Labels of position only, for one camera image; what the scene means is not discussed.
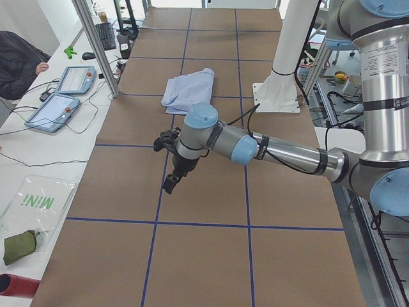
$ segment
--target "green object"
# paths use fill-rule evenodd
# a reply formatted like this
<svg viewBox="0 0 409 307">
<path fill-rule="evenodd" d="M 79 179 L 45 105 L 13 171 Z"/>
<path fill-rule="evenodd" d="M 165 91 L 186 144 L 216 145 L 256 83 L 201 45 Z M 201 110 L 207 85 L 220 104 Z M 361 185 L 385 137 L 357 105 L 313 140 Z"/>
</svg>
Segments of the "green object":
<svg viewBox="0 0 409 307">
<path fill-rule="evenodd" d="M 72 55 L 77 54 L 72 46 L 68 46 L 64 49 L 64 52 L 66 53 L 66 56 L 68 56 L 68 59 L 72 59 Z"/>
<path fill-rule="evenodd" d="M 17 260 L 34 253 L 37 246 L 36 237 L 39 233 L 28 230 L 20 235 L 4 239 L 4 264 L 9 265 Z"/>
</svg>

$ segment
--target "robotic arm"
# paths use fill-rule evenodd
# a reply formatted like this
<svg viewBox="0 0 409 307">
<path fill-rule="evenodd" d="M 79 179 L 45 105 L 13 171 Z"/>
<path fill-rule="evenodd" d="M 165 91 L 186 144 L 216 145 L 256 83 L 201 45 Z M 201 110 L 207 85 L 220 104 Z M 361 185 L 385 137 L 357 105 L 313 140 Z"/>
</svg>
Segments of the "robotic arm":
<svg viewBox="0 0 409 307">
<path fill-rule="evenodd" d="M 360 49 L 366 151 L 325 151 L 231 127 L 208 104 L 195 104 L 182 131 L 161 133 L 154 149 L 174 153 L 169 194 L 205 150 L 246 165 L 255 158 L 310 175 L 323 175 L 378 209 L 409 215 L 409 1 L 332 0 L 328 36 Z"/>
</svg>

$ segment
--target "light blue cloth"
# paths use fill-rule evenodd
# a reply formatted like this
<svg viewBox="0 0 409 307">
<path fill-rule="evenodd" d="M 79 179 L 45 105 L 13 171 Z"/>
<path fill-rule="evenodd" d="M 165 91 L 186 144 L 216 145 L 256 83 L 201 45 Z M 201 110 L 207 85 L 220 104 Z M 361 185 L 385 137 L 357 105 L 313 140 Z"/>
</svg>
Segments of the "light blue cloth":
<svg viewBox="0 0 409 307">
<path fill-rule="evenodd" d="M 193 104 L 210 103 L 215 72 L 205 68 L 200 72 L 169 79 L 161 103 L 167 114 L 186 115 Z"/>
</svg>

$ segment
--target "human hand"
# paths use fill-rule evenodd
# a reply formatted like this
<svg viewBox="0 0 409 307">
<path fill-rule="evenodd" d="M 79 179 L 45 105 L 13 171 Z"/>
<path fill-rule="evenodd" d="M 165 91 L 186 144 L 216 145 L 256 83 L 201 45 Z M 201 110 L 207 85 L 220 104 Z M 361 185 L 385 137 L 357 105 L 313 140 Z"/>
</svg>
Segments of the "human hand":
<svg viewBox="0 0 409 307">
<path fill-rule="evenodd" d="M 36 75 L 39 75 L 40 72 L 44 72 L 47 69 L 49 69 L 49 65 L 45 62 L 41 62 L 40 64 L 37 65 L 36 67 Z"/>
</svg>

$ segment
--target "person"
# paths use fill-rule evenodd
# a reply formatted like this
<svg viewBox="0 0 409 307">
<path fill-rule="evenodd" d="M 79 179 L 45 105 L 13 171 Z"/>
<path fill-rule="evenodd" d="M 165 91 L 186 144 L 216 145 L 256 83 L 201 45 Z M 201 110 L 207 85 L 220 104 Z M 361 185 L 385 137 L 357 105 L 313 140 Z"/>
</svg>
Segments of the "person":
<svg viewBox="0 0 409 307">
<path fill-rule="evenodd" d="M 19 35 L 0 31 L 0 97 L 20 99 L 37 76 L 49 68 L 49 59 Z"/>
</svg>

